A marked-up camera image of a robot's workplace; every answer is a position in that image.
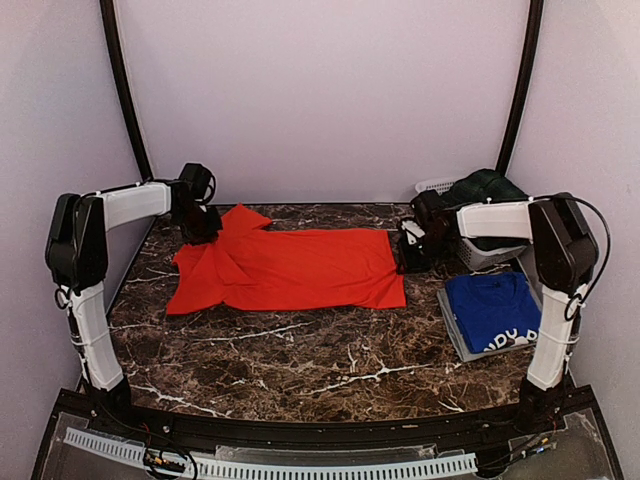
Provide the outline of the red t-shirt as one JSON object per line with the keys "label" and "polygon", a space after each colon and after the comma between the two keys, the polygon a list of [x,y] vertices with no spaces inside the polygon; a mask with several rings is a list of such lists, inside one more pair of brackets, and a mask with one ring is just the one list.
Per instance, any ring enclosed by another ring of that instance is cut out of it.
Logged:
{"label": "red t-shirt", "polygon": [[407,304],[389,235],[368,228],[273,231],[244,205],[222,217],[218,238],[174,257],[179,284],[170,316],[225,304],[243,311],[341,306],[376,310]]}

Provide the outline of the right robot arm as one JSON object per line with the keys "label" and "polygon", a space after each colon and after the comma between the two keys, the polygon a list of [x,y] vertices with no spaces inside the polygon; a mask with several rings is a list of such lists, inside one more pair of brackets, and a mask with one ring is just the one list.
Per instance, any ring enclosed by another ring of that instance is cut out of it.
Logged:
{"label": "right robot arm", "polygon": [[563,380],[573,345],[576,321],[600,280],[611,251],[601,250],[582,210],[595,207],[568,192],[525,200],[447,206],[434,190],[410,202],[416,230],[402,227],[398,270],[428,270],[449,238],[512,238],[529,242],[541,285],[539,339],[526,382],[549,391]]}

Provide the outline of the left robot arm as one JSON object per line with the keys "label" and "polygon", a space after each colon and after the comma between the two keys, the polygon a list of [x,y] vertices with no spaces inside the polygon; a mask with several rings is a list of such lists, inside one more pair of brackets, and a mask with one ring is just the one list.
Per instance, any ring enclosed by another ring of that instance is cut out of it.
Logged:
{"label": "left robot arm", "polygon": [[128,389],[106,317],[107,233],[168,214],[185,242],[209,243],[222,229],[220,215],[210,204],[214,194],[215,178],[206,174],[203,179],[187,176],[58,198],[45,263],[56,285],[55,302],[67,316],[82,377],[91,388],[107,395]]}

